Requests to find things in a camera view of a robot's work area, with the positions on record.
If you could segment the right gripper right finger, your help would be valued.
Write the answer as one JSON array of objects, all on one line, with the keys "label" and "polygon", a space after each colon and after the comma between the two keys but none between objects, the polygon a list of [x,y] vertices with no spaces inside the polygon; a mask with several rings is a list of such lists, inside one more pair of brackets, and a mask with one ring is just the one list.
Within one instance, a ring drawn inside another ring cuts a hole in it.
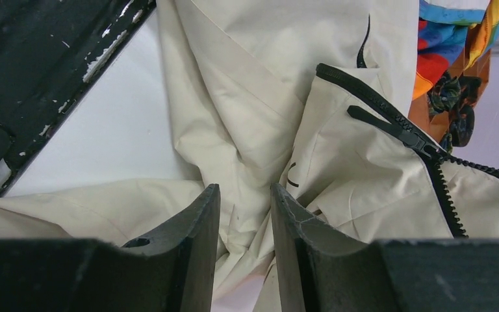
[{"label": "right gripper right finger", "polygon": [[271,204],[283,311],[499,311],[499,239],[366,244],[281,185]]}]

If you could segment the rainbow striped garment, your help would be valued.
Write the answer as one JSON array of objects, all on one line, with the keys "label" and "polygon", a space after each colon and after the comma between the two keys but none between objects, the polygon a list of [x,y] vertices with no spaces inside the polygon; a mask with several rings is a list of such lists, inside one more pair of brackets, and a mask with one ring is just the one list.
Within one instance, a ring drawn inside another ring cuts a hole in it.
[{"label": "rainbow striped garment", "polygon": [[499,36],[499,1],[420,1],[413,99],[423,96],[465,56],[467,69]]}]

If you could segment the black rolled sock middle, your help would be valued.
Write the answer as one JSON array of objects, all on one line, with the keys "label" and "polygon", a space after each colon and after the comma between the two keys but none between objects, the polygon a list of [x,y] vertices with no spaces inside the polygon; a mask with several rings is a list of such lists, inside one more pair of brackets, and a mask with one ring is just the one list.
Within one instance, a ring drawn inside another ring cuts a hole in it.
[{"label": "black rolled sock middle", "polygon": [[453,109],[448,111],[453,120],[449,123],[449,129],[441,139],[441,146],[452,153],[454,148],[463,148],[468,145],[475,126],[474,108],[466,104],[465,101],[475,100],[478,96],[478,88],[481,85],[481,78],[460,76],[461,96]]}]

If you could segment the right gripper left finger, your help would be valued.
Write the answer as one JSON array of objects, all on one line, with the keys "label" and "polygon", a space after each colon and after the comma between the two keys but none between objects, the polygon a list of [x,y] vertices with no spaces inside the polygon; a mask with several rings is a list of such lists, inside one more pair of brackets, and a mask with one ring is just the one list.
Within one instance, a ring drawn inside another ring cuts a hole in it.
[{"label": "right gripper left finger", "polygon": [[0,311],[209,311],[220,187],[121,247],[0,239]]}]

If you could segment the black rolled sock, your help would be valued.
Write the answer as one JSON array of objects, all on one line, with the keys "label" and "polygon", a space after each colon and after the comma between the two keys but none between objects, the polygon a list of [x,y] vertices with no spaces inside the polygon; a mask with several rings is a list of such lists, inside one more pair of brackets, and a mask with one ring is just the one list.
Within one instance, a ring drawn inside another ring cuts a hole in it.
[{"label": "black rolled sock", "polygon": [[453,109],[448,111],[453,120],[449,123],[449,129],[441,139],[441,146],[452,153],[454,148],[463,148],[468,145],[475,126],[474,108],[466,104],[465,101],[475,100],[478,96],[478,88],[481,85],[481,78],[460,76],[461,96]]},{"label": "black rolled sock", "polygon": [[436,84],[426,93],[429,116],[433,117],[453,109],[461,96],[459,78],[445,71]]}]

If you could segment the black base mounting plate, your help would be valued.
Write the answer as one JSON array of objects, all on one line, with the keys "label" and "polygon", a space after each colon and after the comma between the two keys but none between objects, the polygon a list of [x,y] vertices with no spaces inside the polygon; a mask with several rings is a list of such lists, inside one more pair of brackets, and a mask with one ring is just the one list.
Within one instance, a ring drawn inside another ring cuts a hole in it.
[{"label": "black base mounting plate", "polygon": [[0,196],[156,6],[0,1]]}]

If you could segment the brown wooden compartment tray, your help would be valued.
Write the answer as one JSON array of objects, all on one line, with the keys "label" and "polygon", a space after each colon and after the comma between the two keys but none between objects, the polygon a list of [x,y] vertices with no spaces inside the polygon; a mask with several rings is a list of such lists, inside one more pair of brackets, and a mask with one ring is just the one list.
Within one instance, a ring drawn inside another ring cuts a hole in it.
[{"label": "brown wooden compartment tray", "polygon": [[[475,108],[489,83],[491,52],[489,51],[484,54],[473,66],[467,69],[464,69],[465,62],[465,54],[461,53],[459,58],[449,67],[448,72],[452,77],[463,75],[466,77],[481,78],[477,99],[465,101],[466,104]],[[437,142],[441,141],[445,132],[449,129],[449,123],[453,120],[453,116],[449,112],[430,116],[425,94],[412,101],[408,118]]]}]

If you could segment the black rolled sock near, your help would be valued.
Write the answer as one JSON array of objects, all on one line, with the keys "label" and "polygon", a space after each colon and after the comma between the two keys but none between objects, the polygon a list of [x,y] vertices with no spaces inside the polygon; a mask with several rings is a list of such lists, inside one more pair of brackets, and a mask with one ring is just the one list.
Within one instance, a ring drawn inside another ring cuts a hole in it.
[{"label": "black rolled sock near", "polygon": [[433,117],[453,109],[461,96],[459,78],[445,71],[436,84],[426,93],[429,116]]}]

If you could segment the beige zip jacket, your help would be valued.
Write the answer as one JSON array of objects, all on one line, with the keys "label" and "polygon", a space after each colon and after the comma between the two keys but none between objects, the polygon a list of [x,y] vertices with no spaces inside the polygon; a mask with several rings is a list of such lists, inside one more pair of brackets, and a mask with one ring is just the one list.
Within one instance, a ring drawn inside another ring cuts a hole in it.
[{"label": "beige zip jacket", "polygon": [[366,244],[499,239],[499,170],[407,118],[419,2],[159,1],[173,144],[201,179],[0,198],[0,239],[121,247],[217,184],[212,301],[263,275],[263,311],[283,311],[274,184]]}]

